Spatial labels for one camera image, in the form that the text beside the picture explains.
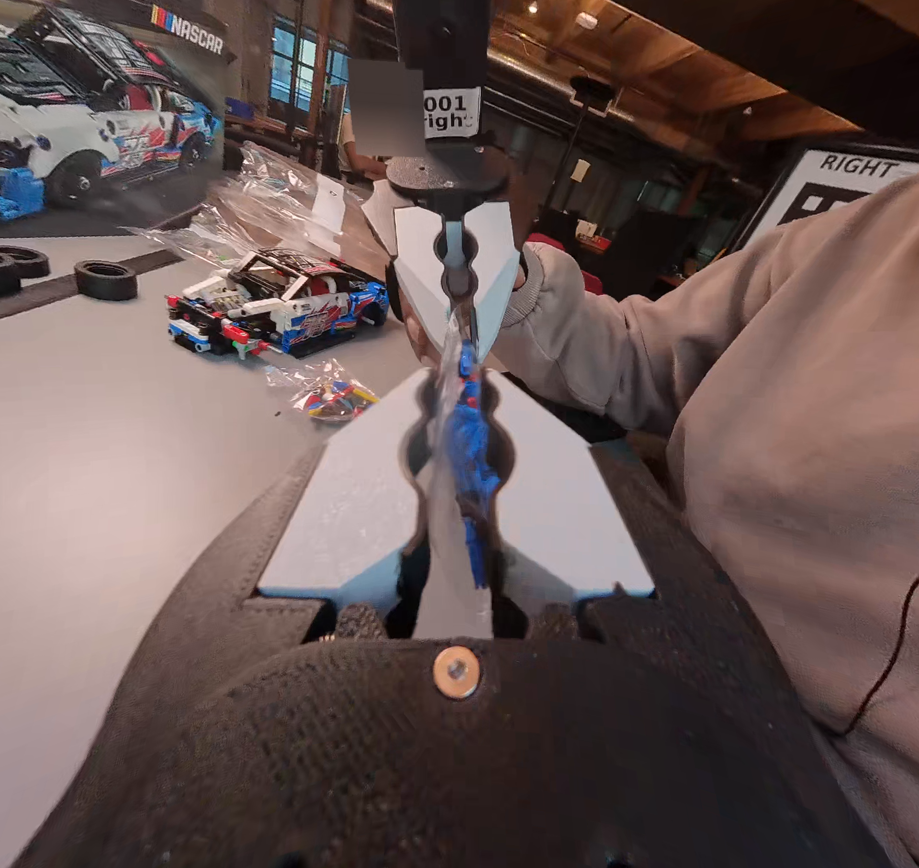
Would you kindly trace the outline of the small clear bag of parts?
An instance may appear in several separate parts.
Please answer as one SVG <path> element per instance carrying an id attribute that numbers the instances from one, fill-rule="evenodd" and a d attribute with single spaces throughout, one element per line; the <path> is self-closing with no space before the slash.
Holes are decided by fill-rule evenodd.
<path id="1" fill-rule="evenodd" d="M 447 476 L 459 512 L 463 547 L 477 590 L 494 580 L 494 500 L 501 480 L 489 461 L 491 430 L 485 413 L 484 371 L 464 307 L 448 312 L 435 371 L 434 458 Z"/>
<path id="2" fill-rule="evenodd" d="M 350 423 L 380 401 L 335 359 L 296 368 L 268 366 L 266 378 L 289 411 L 326 426 Z"/>

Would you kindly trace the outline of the partly built lego race car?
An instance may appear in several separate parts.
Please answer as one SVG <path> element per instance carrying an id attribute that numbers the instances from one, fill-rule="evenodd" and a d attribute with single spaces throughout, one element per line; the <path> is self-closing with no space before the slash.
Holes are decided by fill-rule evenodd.
<path id="1" fill-rule="evenodd" d="M 275 350 L 300 359 L 382 326 L 384 283 L 335 260 L 268 249 L 214 270 L 167 298 L 167 333 L 199 355 L 245 359 Z"/>

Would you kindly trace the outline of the person's right hand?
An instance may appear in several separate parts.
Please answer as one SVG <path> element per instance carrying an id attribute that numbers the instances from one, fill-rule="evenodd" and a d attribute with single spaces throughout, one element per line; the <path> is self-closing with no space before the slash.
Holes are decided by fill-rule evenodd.
<path id="1" fill-rule="evenodd" d="M 401 309 L 402 322 L 413 352 L 423 366 L 436 369 L 440 362 L 439 351 L 430 342 L 411 305 L 401 302 Z"/>

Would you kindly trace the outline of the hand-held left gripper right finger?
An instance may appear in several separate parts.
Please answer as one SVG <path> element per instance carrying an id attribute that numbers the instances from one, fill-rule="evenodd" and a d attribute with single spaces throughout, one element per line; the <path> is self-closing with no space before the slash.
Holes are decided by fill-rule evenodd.
<path id="1" fill-rule="evenodd" d="M 482 372 L 493 477 L 474 498 L 474 637 L 499 634 L 496 607 L 527 619 L 550 604 L 649 599 L 655 586 L 588 442 L 504 376 Z"/>

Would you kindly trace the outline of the black lego set box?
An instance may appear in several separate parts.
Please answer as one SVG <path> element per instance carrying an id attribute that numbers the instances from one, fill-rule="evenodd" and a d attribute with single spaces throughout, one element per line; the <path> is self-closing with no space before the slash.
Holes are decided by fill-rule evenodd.
<path id="1" fill-rule="evenodd" d="M 205 0 L 1 0 L 2 239 L 190 221 L 235 60 Z"/>

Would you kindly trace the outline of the silver air duct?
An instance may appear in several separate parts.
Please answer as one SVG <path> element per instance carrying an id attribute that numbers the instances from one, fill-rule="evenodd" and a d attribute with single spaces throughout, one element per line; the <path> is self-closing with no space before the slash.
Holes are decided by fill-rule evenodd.
<path id="1" fill-rule="evenodd" d="M 555 93 L 568 103 L 585 108 L 595 116 L 615 119 L 620 123 L 637 126 L 636 116 L 622 110 L 618 104 L 618 91 L 603 81 L 586 74 L 575 74 L 567 81 L 552 77 L 544 70 L 525 64 L 521 59 L 489 47 L 487 58 L 490 67 L 514 75 L 527 85 Z"/>

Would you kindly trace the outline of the large clear numbered parts bag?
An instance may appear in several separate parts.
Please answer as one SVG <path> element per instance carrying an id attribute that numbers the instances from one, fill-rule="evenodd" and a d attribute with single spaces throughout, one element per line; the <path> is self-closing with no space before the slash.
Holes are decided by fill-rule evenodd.
<path id="1" fill-rule="evenodd" d="M 251 140 L 224 151 L 237 155 L 239 168 L 211 186 L 208 203 L 247 244 L 346 261 L 387 259 L 350 186 Z"/>

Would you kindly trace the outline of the person's beige sweatshirt torso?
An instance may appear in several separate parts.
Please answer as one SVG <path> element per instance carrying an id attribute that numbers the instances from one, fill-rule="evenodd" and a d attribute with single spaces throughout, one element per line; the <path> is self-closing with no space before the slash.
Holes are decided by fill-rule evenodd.
<path id="1" fill-rule="evenodd" d="M 847 793 L 917 863 L 917 177 L 764 234 L 679 291 L 713 364 L 669 444 L 697 538 Z"/>

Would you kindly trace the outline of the black white marker sign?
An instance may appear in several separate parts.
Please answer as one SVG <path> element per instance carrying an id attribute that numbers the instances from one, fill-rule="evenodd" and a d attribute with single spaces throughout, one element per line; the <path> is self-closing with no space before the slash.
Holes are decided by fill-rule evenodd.
<path id="1" fill-rule="evenodd" d="M 918 172 L 917 145 L 809 142 L 794 152 L 727 245 L 734 253 L 775 227 L 842 208 Z"/>

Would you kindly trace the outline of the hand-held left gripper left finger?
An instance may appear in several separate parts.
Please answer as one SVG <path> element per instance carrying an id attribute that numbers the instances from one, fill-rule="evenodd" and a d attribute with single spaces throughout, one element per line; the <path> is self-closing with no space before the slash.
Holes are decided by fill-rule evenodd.
<path id="1" fill-rule="evenodd" d="M 428 429 L 434 372 L 421 369 L 321 450 L 259 577 L 269 599 L 367 604 L 391 637 L 415 637 L 430 571 Z"/>

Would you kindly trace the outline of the person's right forearm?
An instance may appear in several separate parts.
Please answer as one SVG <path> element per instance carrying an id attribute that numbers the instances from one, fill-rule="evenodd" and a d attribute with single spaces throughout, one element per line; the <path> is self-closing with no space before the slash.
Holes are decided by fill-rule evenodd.
<path id="1" fill-rule="evenodd" d="M 547 400 L 670 435 L 727 340 L 721 272 L 657 301 L 586 291 L 573 258 L 527 242 L 494 351 Z"/>

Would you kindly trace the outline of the red office chair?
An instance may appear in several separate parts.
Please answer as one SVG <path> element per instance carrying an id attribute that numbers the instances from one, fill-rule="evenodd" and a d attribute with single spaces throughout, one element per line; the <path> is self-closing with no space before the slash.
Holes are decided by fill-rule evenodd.
<path id="1" fill-rule="evenodd" d="M 538 232 L 538 231 L 530 232 L 527 236 L 526 242 L 530 244 L 540 243 L 540 244 L 549 245 L 550 247 L 560 252 L 568 254 L 568 251 L 564 248 L 561 242 L 559 242 L 558 240 L 542 232 Z M 597 296 L 602 296 L 604 294 L 604 288 L 603 288 L 602 282 L 600 281 L 598 277 L 588 272 L 585 272 L 584 270 L 581 270 L 581 276 L 583 279 L 583 286 L 584 286 L 585 291 L 592 293 L 594 295 L 597 295 Z"/>

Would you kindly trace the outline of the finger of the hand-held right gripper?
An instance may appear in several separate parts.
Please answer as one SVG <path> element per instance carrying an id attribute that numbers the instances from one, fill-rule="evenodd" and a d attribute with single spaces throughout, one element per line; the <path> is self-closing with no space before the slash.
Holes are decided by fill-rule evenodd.
<path id="1" fill-rule="evenodd" d="M 421 207 L 397 208 L 394 225 L 397 255 L 393 269 L 400 309 L 401 302 L 411 305 L 439 351 L 441 363 L 455 314 L 466 310 L 467 291 L 460 283 L 467 276 L 438 256 L 437 241 L 446 238 L 440 215 Z"/>
<path id="2" fill-rule="evenodd" d="M 485 202 L 469 211 L 463 239 L 471 245 L 466 261 L 473 288 L 468 298 L 471 337 L 483 364 L 502 327 L 520 267 L 509 203 Z"/>

